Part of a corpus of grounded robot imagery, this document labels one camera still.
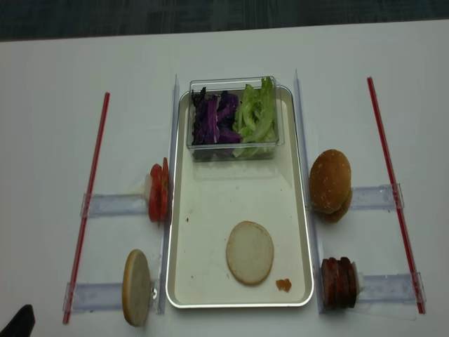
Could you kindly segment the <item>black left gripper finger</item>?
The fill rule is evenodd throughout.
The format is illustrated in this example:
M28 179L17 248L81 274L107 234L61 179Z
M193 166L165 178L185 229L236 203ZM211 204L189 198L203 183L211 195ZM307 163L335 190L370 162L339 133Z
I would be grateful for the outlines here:
M12 320L1 330L0 337L30 337L35 325L32 305L21 307Z

